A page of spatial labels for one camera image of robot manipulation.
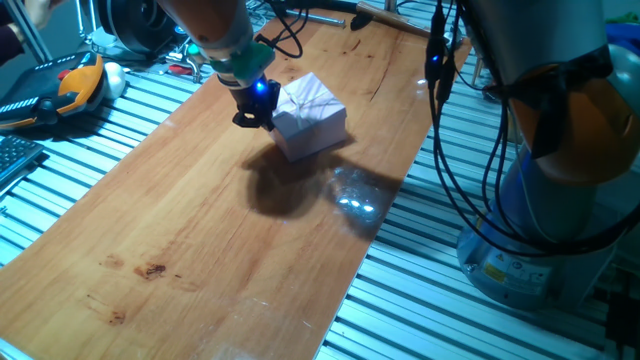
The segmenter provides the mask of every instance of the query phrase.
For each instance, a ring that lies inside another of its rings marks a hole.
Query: sticker
[[[493,250],[487,257],[482,272],[511,290],[538,295],[547,283],[551,267],[533,265]]]

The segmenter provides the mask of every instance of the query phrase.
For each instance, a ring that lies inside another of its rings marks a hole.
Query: keyboard
[[[36,160],[44,146],[33,141],[8,136],[0,141],[0,190]]]

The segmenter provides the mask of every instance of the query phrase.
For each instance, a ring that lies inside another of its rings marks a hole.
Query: white cardboard box
[[[280,89],[271,137],[290,162],[347,138],[347,109],[313,74]]]

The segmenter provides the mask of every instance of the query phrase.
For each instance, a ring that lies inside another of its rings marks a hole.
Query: wooden board
[[[267,75],[314,72],[346,144],[288,164],[207,81],[0,270],[0,337],[35,359],[312,358],[431,121],[424,39],[309,23],[301,40]]]

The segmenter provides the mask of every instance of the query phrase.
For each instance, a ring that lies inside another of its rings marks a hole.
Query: yellow label
[[[491,265],[491,263],[486,263],[484,265],[484,273],[487,274],[488,277],[492,278],[493,280],[499,282],[499,283],[503,283],[504,279],[506,277],[506,274],[504,271],[498,269],[497,267]]]

